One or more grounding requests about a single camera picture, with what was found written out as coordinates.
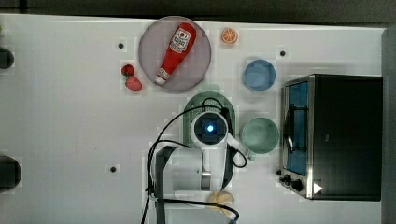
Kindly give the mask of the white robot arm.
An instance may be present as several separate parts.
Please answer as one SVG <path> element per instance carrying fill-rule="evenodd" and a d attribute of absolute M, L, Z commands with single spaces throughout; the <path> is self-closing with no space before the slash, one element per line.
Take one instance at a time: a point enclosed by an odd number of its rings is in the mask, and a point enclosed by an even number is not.
<path fill-rule="evenodd" d="M 165 206 L 188 204 L 239 213 L 218 202 L 198 201 L 198 196 L 220 193 L 231 182 L 237 166 L 234 156 L 239 141 L 233 136 L 230 111 L 205 111 L 190 126 L 190 146 L 168 140 L 162 148 L 153 146 L 148 154 L 148 198 L 155 202 L 157 224 L 166 224 Z"/>

